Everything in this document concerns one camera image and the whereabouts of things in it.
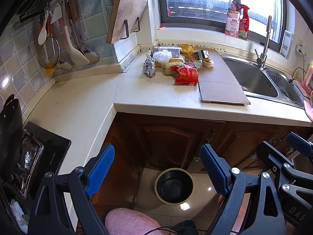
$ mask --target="window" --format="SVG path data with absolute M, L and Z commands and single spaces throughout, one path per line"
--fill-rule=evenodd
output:
M 285 0 L 160 0 L 161 26 L 192 27 L 223 32 L 226 11 L 232 1 L 238 1 L 250 8 L 248 11 L 250 40 L 265 42 L 267 18 L 269 15 L 272 16 L 270 48 L 279 51 L 286 22 Z

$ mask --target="faucet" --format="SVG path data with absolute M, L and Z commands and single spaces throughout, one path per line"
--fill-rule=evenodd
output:
M 265 41 L 263 53 L 261 54 L 260 57 L 259 57 L 258 51 L 255 49 L 256 56 L 258 57 L 258 59 L 256 59 L 256 62 L 261 68 L 264 67 L 264 64 L 265 64 L 265 61 L 267 58 L 266 53 L 267 53 L 267 49 L 269 47 L 270 34 L 271 34 L 271 30 L 272 30 L 271 28 L 272 28 L 272 16 L 269 15 L 269 18 L 267 20 L 267 25 L 266 25 L 266 32 L 267 32 L 266 41 Z

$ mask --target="kitchen counter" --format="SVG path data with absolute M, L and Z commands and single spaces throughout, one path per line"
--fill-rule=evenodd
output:
M 127 73 L 56 83 L 33 109 L 27 121 L 72 141 L 59 174 L 97 155 L 116 112 L 312 126 L 304 110 L 269 100 L 248 97 L 251 105 L 244 106 L 201 102 L 198 85 L 174 85 L 176 76 L 164 76 L 161 68 L 153 78 L 143 74 L 145 58 L 141 54 Z M 68 194 L 66 203 L 76 227 Z

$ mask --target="pot handle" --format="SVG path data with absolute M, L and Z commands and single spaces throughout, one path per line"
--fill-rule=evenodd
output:
M 11 94 L 4 103 L 4 107 L 14 100 L 14 94 Z

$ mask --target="red snack bag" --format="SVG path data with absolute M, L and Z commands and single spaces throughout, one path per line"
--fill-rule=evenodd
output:
M 175 83 L 198 83 L 198 71 L 193 62 L 187 62 L 184 65 L 173 65 L 171 68 L 178 73 Z

